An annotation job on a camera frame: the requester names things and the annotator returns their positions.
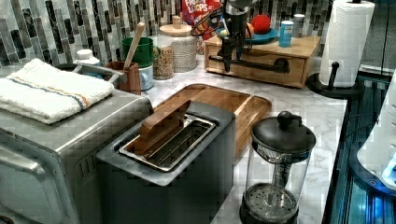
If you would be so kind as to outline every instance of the white countertop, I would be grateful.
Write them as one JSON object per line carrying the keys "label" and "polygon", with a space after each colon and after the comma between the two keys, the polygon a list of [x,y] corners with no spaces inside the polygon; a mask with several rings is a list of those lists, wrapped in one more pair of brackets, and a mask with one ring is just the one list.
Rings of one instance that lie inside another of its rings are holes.
{"label": "white countertop", "polygon": [[[153,106],[170,97],[182,88],[195,83],[204,83],[233,91],[265,97],[273,104],[270,116],[283,110],[303,118],[303,124],[317,138],[313,148],[303,191],[300,198],[299,223],[321,222],[332,178],[339,136],[347,107],[347,101],[334,100],[315,94],[307,87],[291,89],[237,77],[226,77],[207,73],[204,57],[197,56],[197,68],[188,73],[176,73],[167,80],[154,80],[154,86],[144,91]],[[231,193],[214,217],[211,224],[239,224],[239,205],[245,191],[248,171],[248,147],[234,168]]]}

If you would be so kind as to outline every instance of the striped towel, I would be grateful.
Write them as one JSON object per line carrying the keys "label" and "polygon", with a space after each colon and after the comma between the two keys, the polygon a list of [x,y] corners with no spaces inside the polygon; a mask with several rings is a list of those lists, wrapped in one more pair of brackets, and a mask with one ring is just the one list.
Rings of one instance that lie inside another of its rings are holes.
{"label": "striped towel", "polygon": [[0,108],[51,124],[90,107],[113,90],[102,79],[33,59],[18,72],[0,78]]}

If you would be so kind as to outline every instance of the wall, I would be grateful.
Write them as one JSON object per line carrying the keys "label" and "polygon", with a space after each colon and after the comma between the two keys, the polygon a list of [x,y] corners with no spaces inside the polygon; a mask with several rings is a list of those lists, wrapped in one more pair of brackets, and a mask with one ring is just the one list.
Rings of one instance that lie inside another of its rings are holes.
{"label": "wall", "polygon": [[[145,35],[156,35],[180,11],[179,0],[0,0],[0,6],[1,66],[34,57],[71,63],[85,48],[102,63],[120,60],[120,41],[134,36],[138,22],[148,26]],[[269,14],[275,29],[303,13],[306,35],[323,35],[330,15],[328,0],[259,0],[250,18],[259,13]]]}

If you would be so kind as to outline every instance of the wooden crate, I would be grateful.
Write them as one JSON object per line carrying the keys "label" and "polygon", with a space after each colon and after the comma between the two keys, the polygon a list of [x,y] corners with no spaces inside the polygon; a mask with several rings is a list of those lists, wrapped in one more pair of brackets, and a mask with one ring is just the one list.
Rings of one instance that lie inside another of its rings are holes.
{"label": "wooden crate", "polygon": [[290,64],[290,72],[288,74],[236,64],[232,64],[231,71],[226,73],[223,63],[209,60],[209,55],[217,55],[221,49],[221,39],[213,36],[205,42],[205,70],[222,75],[244,77],[283,86],[302,88],[307,80],[307,71],[310,70],[313,64],[312,56],[317,54],[319,40],[320,37],[318,36],[293,38],[290,48],[281,48],[278,45],[278,41],[266,45],[253,45],[252,50],[244,53],[241,57],[245,61],[269,65],[273,65],[278,58],[287,59]]}
{"label": "wooden crate", "polygon": [[157,111],[166,102],[178,98],[180,102],[192,100],[214,105],[231,111],[236,115],[235,158],[238,159],[243,150],[251,143],[250,129],[258,120],[266,118],[272,104],[260,96],[249,95],[238,91],[229,91],[205,84],[193,84],[176,92],[167,100],[154,108]]}

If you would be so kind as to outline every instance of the cereal box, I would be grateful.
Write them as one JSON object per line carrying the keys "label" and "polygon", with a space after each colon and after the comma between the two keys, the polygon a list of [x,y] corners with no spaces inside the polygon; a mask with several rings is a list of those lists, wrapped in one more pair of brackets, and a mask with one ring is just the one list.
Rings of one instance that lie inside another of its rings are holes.
{"label": "cereal box", "polygon": [[[202,18],[207,16],[213,10],[221,7],[220,0],[181,0],[182,2],[182,18],[188,25],[197,24]],[[208,27],[207,21],[202,22],[195,31],[195,34],[201,34],[203,32],[210,31],[212,28]],[[209,33],[198,37],[197,41],[197,52],[198,54],[204,54],[205,43],[204,41],[215,35],[215,33]]]}

